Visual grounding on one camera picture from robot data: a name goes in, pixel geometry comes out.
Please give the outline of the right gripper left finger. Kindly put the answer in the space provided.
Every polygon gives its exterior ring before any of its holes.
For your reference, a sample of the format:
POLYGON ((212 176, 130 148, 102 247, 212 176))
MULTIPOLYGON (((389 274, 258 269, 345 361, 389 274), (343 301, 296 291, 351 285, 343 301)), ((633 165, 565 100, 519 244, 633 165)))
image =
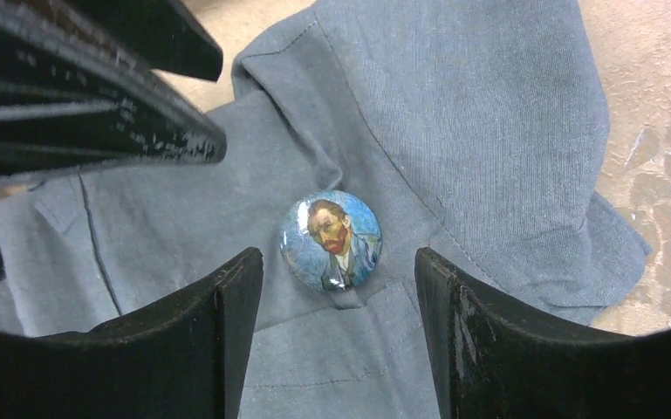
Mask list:
POLYGON ((264 278, 248 248, 85 332, 0 332, 0 418, 235 418, 264 278))

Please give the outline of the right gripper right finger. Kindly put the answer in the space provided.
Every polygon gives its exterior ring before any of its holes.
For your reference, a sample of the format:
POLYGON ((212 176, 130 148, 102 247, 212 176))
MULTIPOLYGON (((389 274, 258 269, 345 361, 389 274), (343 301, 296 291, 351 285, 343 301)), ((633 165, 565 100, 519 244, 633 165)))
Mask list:
POLYGON ((443 418, 671 418, 671 329, 633 337, 560 319, 429 248, 414 275, 443 418))

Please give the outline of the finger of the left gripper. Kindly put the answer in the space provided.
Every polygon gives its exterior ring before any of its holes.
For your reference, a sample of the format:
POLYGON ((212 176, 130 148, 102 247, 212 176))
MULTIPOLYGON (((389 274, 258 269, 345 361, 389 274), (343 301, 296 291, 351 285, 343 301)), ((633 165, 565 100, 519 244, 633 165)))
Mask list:
POLYGON ((153 68, 217 82, 223 50, 177 0, 72 0, 69 4, 153 68))
POLYGON ((0 1, 0 176, 216 163, 223 130, 71 1, 0 1))

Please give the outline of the grey button-up shirt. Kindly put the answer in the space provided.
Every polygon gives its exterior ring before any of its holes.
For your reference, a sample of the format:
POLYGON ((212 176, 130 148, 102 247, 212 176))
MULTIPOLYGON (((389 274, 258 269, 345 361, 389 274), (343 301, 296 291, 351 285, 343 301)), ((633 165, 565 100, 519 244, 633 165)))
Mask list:
POLYGON ((574 1, 318 1, 232 68, 216 165, 123 166, 0 200, 0 329, 85 331, 264 255, 243 418, 436 418, 414 284, 429 246, 481 280, 589 324, 651 249, 595 191, 609 132, 574 1), (279 252, 321 189, 382 230, 363 286, 326 294, 279 252))

